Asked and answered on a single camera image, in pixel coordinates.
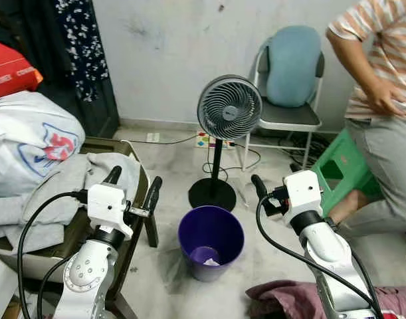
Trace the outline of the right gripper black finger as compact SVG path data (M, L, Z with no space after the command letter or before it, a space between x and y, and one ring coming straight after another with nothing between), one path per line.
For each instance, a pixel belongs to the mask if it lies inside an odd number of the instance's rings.
M257 194L260 203L266 203L269 192L264 185L263 180L257 174L251 175L251 183L254 185L255 194Z

